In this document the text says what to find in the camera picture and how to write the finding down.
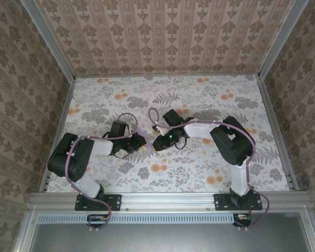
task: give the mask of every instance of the patterned wallpaper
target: patterned wallpaper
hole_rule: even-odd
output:
[[[302,190],[315,208],[315,0],[309,1],[266,77]]]
[[[76,75],[257,72],[293,0],[37,0]]]
[[[22,4],[0,0],[0,251],[38,191],[67,88]]]

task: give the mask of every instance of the purple cable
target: purple cable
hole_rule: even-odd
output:
[[[245,164],[245,167],[246,167],[246,181],[247,181],[247,185],[248,187],[255,193],[259,194],[261,197],[265,198],[265,200],[267,201],[267,207],[265,209],[265,212],[264,214],[262,215],[262,217],[260,218],[259,221],[257,221],[256,223],[254,223],[253,225],[250,225],[248,227],[245,227],[243,224],[239,223],[239,222],[235,222],[237,223],[239,226],[241,227],[244,227],[245,229],[246,228],[252,228],[252,227],[255,227],[257,226],[264,218],[265,216],[267,215],[268,213],[268,210],[269,210],[269,199],[262,193],[258,192],[257,190],[255,190],[251,185],[250,185],[250,177],[249,177],[249,163],[250,161],[253,159],[254,155],[256,154],[256,145],[254,143],[254,141],[252,140],[252,138],[243,130],[241,130],[240,128],[234,126],[234,125],[231,125],[231,124],[228,124],[228,123],[225,123],[225,122],[219,122],[219,121],[205,121],[205,120],[195,120],[195,121],[191,121],[191,122],[187,122],[187,123],[183,123],[181,125],[177,125],[177,126],[164,126],[164,125],[160,125],[158,124],[157,122],[155,122],[152,117],[151,117],[151,111],[154,110],[156,112],[156,115],[157,115],[157,122],[159,121],[159,112],[157,111],[156,108],[150,108],[148,110],[148,118],[151,120],[151,122],[156,125],[157,127],[160,127],[160,128],[164,128],[164,129],[168,129],[168,130],[171,130],[171,129],[176,129],[176,128],[180,128],[180,127],[184,127],[186,125],[190,125],[190,124],[195,124],[195,123],[212,123],[212,124],[219,124],[219,125],[223,125],[223,126],[226,126],[226,127],[229,127],[229,128],[232,128],[238,132],[240,132],[241,134],[243,134],[249,141],[250,141],[250,144],[252,145],[252,149],[253,149],[253,152],[251,154],[251,156],[247,159],[246,161],[246,164]]]
[[[75,185],[73,185],[71,179],[69,178],[69,171],[68,171],[68,170],[69,170],[69,162],[70,162],[71,154],[74,152],[74,149],[75,149],[76,145],[77,145],[81,140],[83,140],[84,138],[86,138],[86,139],[96,139],[96,140],[116,140],[116,139],[127,138],[127,137],[133,135],[133,134],[136,132],[136,130],[138,129],[138,120],[137,120],[137,118],[135,117],[135,115],[133,115],[133,114],[131,114],[131,113],[123,113],[123,114],[121,114],[121,115],[118,116],[118,119],[121,118],[121,117],[122,117],[123,115],[125,115],[125,114],[128,114],[128,115],[134,117],[134,119],[135,119],[135,129],[134,129],[131,133],[129,133],[129,134],[127,134],[127,135],[124,135],[124,136],[122,136],[122,137],[121,137],[121,136],[120,136],[120,137],[117,137],[117,138],[102,138],[102,137],[99,137],[99,136],[96,136],[96,137],[95,137],[95,136],[94,136],[94,137],[92,137],[92,136],[80,136],[80,137],[77,138],[76,141],[72,144],[72,146],[71,146],[71,148],[70,148],[70,151],[69,151],[69,153],[68,153],[68,157],[67,157],[66,163],[65,163],[65,178],[67,179],[67,181],[68,181],[68,183],[71,185],[71,187],[72,187],[73,189],[75,189],[78,193],[80,193],[81,195],[83,195],[85,198],[87,198],[87,199],[89,199],[89,200],[91,200],[91,201],[99,202],[99,203],[101,203],[101,204],[103,204],[104,206],[107,207],[107,209],[108,209],[108,211],[109,211],[108,218],[106,219],[106,221],[104,222],[104,224],[102,224],[102,225],[99,227],[99,229],[104,228],[104,227],[106,226],[106,224],[109,222],[109,220],[110,220],[110,218],[111,218],[111,215],[112,215],[112,210],[111,210],[110,206],[109,206],[106,202],[101,201],[101,200],[96,199],[96,198],[90,197],[89,195],[87,195],[87,194],[85,194],[84,192],[82,192],[82,191],[81,191],[79,188],[77,188]],[[90,228],[92,228],[91,225],[90,225],[91,220],[92,220],[92,218],[89,219],[89,223],[88,223],[88,226],[89,226]]]

